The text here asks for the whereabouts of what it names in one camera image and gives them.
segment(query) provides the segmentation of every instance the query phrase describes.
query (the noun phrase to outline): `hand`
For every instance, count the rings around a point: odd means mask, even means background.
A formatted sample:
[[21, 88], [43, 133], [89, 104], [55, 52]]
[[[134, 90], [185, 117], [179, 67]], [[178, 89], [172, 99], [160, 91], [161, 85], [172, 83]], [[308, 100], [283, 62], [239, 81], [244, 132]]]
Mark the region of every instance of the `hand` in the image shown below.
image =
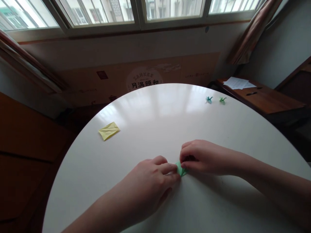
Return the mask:
[[104, 195], [117, 210], [123, 228], [156, 212], [180, 179], [176, 171], [177, 165], [168, 163], [163, 156], [144, 160]]
[[182, 168], [216, 175], [233, 175], [250, 156], [205, 140], [186, 142], [181, 147]]

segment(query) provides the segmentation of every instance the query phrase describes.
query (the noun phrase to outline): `paper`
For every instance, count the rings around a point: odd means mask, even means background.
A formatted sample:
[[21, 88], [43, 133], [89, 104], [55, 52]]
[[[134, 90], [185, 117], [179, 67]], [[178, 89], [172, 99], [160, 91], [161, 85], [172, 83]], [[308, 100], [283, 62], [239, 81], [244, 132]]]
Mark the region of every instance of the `paper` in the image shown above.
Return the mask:
[[235, 89], [242, 90], [246, 86], [247, 83], [248, 83], [248, 80], [230, 77], [226, 82], [224, 82], [224, 85], [229, 86], [233, 90]]
[[112, 122], [104, 128], [100, 129], [98, 132], [103, 137], [103, 140], [106, 141], [108, 138], [115, 135], [119, 131], [120, 129], [117, 127], [116, 123]]
[[177, 165], [177, 173], [180, 175], [180, 177], [183, 177], [187, 174], [188, 170], [181, 167], [180, 162], [175, 163]]
[[244, 88], [251, 88], [251, 87], [256, 87], [256, 86], [248, 82]]

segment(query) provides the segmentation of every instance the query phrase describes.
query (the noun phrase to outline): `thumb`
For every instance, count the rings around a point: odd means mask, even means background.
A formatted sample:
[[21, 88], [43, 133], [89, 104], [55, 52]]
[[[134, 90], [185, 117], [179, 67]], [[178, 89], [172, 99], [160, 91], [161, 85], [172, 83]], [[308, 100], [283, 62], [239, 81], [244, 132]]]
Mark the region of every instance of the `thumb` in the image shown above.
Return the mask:
[[204, 165], [200, 161], [185, 161], [181, 164], [181, 167], [193, 171], [204, 171]]

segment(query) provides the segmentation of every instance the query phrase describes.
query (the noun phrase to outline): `window glass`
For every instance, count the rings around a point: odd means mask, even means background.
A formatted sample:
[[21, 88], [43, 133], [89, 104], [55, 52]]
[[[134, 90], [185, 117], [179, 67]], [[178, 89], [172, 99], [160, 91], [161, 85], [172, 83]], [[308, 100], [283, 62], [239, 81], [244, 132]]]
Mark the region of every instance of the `window glass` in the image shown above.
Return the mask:
[[199, 17], [202, 0], [145, 0], [147, 19]]
[[73, 25], [134, 21], [130, 0], [60, 0]]
[[58, 27], [41, 0], [0, 0], [0, 28], [4, 31]]
[[255, 10], [260, 0], [213, 0], [210, 14]]

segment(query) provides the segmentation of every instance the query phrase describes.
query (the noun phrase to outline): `brown curtain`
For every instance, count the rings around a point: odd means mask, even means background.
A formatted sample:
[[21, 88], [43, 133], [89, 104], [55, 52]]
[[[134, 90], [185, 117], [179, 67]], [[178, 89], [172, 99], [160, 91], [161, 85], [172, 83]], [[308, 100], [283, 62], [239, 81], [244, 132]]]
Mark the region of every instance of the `brown curtain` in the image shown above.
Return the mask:
[[65, 82], [41, 65], [2, 30], [0, 30], [0, 57], [49, 94], [61, 93], [67, 87]]
[[263, 33], [266, 25], [272, 19], [282, 0], [266, 0], [252, 18], [244, 34], [236, 42], [227, 62], [232, 65], [249, 62], [250, 56]]

